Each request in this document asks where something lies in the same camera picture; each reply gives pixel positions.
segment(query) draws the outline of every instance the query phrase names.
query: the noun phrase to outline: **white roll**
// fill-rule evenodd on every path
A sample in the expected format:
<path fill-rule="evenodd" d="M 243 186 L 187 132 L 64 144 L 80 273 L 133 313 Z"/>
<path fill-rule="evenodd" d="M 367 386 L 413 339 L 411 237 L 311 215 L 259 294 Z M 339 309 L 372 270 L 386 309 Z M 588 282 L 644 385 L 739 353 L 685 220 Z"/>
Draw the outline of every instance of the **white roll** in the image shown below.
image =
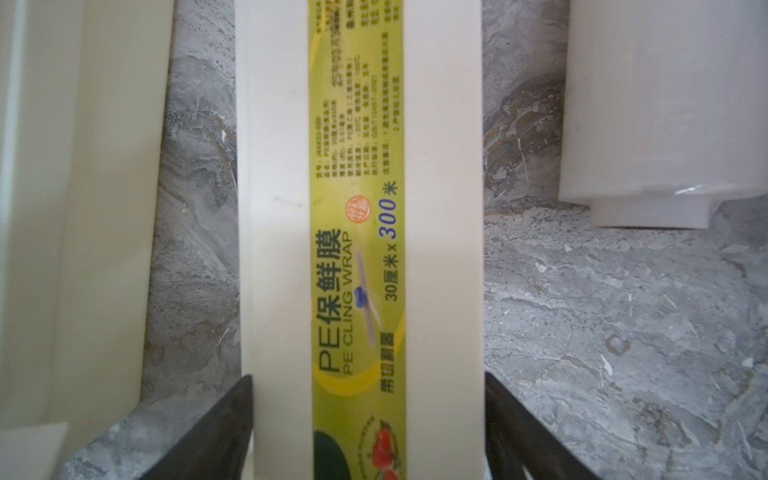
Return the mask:
<path fill-rule="evenodd" d="M 707 228 L 768 192 L 768 2 L 574 0 L 560 199 L 598 227 Z"/>

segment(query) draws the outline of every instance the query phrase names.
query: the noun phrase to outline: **gray marble surface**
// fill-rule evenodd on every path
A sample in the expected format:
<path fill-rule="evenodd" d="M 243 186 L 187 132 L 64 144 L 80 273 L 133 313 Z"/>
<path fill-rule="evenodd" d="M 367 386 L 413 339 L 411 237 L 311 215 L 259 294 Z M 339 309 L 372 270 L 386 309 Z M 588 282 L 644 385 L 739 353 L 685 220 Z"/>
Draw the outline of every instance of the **gray marble surface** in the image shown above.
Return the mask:
<path fill-rule="evenodd" d="M 605 480 L 768 478 L 768 197 L 706 231 L 557 200 L 567 0 L 485 0 L 485 356 Z M 231 0 L 178 0 L 139 407 L 64 478 L 133 478 L 239 375 Z"/>

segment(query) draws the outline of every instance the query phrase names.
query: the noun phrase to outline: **orange circular logo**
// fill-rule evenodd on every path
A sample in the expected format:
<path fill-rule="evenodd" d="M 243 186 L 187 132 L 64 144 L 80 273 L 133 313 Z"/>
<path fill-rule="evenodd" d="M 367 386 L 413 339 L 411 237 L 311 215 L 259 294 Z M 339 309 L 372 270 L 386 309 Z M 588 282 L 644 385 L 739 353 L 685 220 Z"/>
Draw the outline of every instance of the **orange circular logo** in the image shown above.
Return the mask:
<path fill-rule="evenodd" d="M 346 217 L 355 223 L 362 223 L 371 216 L 371 203 L 362 196 L 352 197 L 344 209 Z"/>

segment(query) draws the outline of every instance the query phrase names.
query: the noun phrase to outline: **yellow-green label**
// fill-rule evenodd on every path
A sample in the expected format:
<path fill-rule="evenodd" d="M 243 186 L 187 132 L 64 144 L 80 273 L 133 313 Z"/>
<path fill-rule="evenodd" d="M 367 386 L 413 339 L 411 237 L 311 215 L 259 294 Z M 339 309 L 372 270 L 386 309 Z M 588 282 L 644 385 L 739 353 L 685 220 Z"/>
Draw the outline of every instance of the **yellow-green label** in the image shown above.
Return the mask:
<path fill-rule="evenodd" d="M 308 6 L 315 479 L 402 480 L 402 0 Z"/>

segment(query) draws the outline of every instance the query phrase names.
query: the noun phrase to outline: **cling film roll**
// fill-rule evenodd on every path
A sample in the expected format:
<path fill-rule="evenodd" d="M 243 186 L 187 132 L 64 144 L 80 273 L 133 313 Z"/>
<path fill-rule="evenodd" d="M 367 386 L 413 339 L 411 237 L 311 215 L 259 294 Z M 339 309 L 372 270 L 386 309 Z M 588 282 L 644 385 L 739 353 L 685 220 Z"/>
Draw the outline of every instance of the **cling film roll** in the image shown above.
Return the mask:
<path fill-rule="evenodd" d="M 402 0 L 308 8 L 315 479 L 402 480 Z"/>

